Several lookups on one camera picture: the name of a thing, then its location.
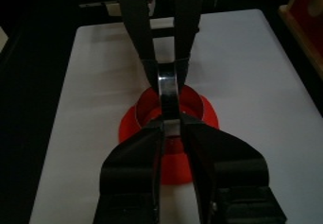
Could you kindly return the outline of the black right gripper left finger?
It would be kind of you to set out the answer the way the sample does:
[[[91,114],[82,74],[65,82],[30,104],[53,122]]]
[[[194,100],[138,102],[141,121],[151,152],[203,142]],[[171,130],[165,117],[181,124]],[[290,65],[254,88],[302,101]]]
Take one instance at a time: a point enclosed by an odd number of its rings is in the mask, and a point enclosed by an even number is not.
[[[94,224],[159,224],[165,126],[150,123],[109,154]]]

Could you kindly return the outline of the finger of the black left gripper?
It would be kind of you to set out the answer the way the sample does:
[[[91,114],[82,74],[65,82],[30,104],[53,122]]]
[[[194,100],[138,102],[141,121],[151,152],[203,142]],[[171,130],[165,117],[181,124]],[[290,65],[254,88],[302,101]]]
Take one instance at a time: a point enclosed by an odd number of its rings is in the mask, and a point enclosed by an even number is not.
[[[133,40],[151,88],[158,91],[158,60],[150,27],[147,0],[119,0],[123,21]]]
[[[189,74],[191,50],[198,33],[202,0],[174,0],[174,52],[178,87],[182,88]]]

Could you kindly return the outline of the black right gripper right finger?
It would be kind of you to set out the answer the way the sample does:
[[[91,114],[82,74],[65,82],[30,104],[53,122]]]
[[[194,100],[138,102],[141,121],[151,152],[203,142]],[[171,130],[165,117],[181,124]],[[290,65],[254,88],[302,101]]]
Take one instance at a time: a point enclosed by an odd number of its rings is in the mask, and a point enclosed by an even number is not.
[[[194,176],[201,224],[288,224],[269,187],[262,153],[183,113],[181,135]]]

